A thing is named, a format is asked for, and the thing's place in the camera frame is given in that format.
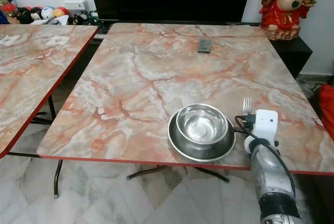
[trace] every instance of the ganesha idol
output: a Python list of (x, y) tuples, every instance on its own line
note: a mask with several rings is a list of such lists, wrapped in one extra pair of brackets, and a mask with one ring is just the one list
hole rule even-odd
[(300, 31), (300, 17), (305, 19), (316, 0), (262, 0), (261, 27), (270, 40), (291, 40)]

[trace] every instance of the marble-pattern table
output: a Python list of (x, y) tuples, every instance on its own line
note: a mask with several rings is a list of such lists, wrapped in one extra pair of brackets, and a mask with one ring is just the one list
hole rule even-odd
[[(197, 53), (211, 38), (210, 54)], [(243, 135), (230, 155), (199, 163), (170, 145), (183, 106), (213, 105), (232, 121), (243, 97), (279, 113), (277, 140), (296, 173), (334, 173), (334, 143), (260, 28), (116, 23), (38, 147), (44, 158), (249, 169)]]
[(0, 158), (96, 31), (96, 26), (0, 25)]

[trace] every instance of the power cord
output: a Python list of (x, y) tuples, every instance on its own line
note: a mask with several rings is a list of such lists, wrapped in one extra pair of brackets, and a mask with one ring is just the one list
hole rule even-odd
[(235, 119), (235, 122), (238, 124), (238, 126), (244, 131), (244, 133), (250, 135), (251, 137), (253, 137), (257, 141), (259, 141), (263, 146), (265, 146), (278, 159), (278, 161), (281, 163), (285, 173), (287, 174), (287, 176), (290, 179), (293, 195), (294, 195), (294, 197), (296, 197), (295, 184), (294, 184), (294, 181), (293, 181), (293, 178), (292, 178), (292, 175), (291, 175), (290, 171), (288, 170), (288, 168), (284, 164), (284, 162), (281, 159), (281, 157), (279, 156), (279, 154), (268, 143), (266, 143), (263, 139), (260, 139), (259, 137), (254, 135), (251, 131), (249, 131), (247, 128), (245, 128), (245, 126), (239, 121), (239, 119), (240, 120), (247, 120), (246, 117), (247, 117), (246, 115), (243, 115), (243, 116), (237, 115), (236, 117), (234, 117), (234, 119)]

